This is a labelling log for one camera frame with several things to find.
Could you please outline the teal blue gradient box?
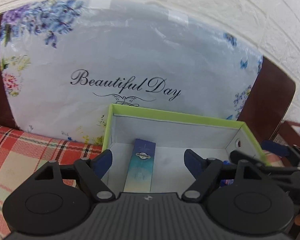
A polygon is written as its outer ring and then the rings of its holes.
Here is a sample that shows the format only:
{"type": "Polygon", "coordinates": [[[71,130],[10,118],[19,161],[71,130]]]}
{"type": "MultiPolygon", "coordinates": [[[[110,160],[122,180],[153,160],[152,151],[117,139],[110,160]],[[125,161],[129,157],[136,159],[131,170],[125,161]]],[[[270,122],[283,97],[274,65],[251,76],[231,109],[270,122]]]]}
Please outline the teal blue gradient box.
{"type": "Polygon", "coordinates": [[[149,193],[151,191],[156,143],[136,139],[129,162],[124,192],[149,193]]]}

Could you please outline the green cardboard shoe box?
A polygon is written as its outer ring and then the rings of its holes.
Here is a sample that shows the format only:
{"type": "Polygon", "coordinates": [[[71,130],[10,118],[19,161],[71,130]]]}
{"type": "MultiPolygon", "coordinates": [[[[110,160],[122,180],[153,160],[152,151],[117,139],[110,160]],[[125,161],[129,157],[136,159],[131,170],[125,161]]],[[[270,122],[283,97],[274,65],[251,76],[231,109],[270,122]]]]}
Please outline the green cardboard shoe box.
{"type": "Polygon", "coordinates": [[[269,163],[245,122],[112,104],[102,149],[111,150],[113,163],[102,181],[115,194],[124,189],[136,139],[156,144],[151,193],[182,194],[194,182],[184,164],[186,149],[221,161],[239,150],[269,163]]]}

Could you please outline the red plaid bed sheet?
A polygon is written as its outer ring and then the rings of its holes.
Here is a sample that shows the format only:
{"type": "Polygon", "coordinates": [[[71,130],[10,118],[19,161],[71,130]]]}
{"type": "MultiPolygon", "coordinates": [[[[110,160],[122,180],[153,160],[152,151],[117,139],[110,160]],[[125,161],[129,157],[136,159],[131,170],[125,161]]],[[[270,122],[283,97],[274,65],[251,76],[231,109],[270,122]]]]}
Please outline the red plaid bed sheet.
{"type": "Polygon", "coordinates": [[[5,199],[38,168],[50,160],[72,164],[81,157],[93,159],[102,146],[88,140],[53,139],[0,126],[0,239],[10,230],[2,215],[5,199]]]}

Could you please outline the floral plastic-wrapped pillow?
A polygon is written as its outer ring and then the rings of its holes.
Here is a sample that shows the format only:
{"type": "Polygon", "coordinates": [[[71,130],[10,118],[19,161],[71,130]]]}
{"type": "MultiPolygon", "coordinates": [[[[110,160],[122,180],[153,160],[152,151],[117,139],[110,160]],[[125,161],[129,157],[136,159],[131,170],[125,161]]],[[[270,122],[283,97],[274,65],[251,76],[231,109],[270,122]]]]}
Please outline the floral plastic-wrapped pillow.
{"type": "Polygon", "coordinates": [[[127,0],[44,0],[0,24],[0,71],[25,132],[101,145],[111,104],[238,119],[263,56],[185,14],[127,0]]]}

